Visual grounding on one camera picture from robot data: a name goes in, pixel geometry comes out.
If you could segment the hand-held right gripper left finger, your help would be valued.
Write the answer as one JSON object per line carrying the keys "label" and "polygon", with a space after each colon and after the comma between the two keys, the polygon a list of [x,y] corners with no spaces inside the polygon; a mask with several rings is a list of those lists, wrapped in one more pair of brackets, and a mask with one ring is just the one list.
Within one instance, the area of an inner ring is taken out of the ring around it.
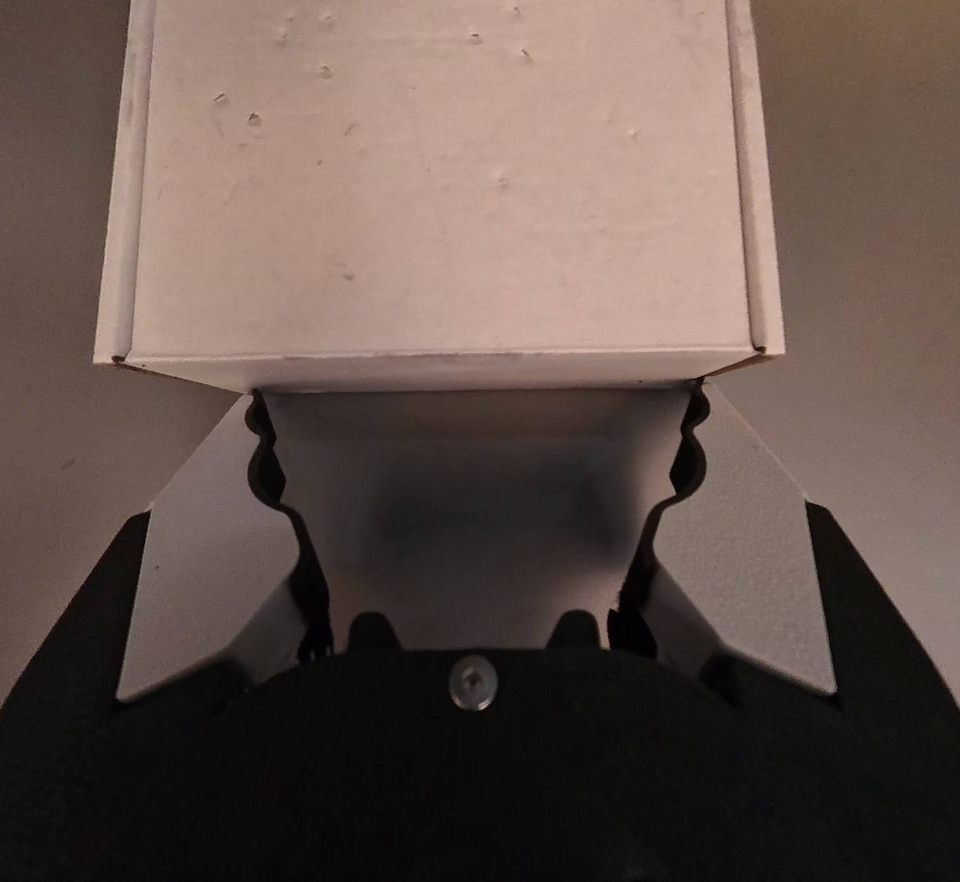
{"label": "hand-held right gripper left finger", "polygon": [[330,590],[264,396],[243,396],[149,510],[116,696],[215,665],[259,684],[332,652]]}

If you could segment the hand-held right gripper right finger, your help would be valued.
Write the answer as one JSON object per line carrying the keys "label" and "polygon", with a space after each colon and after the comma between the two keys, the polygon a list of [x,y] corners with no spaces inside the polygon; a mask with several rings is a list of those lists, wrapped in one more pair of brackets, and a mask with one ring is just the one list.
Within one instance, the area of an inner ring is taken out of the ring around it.
{"label": "hand-held right gripper right finger", "polygon": [[805,494],[713,383],[691,389],[669,482],[618,594],[617,643],[639,633],[694,678],[732,657],[833,696]]}

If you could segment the white cardboard mailer box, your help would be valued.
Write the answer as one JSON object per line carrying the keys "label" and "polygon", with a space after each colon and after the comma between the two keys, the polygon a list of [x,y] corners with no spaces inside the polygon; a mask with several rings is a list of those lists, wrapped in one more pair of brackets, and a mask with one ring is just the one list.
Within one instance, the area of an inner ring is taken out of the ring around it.
{"label": "white cardboard mailer box", "polygon": [[261,393],[334,651],[618,594],[785,333],[751,0],[130,0],[94,363]]}

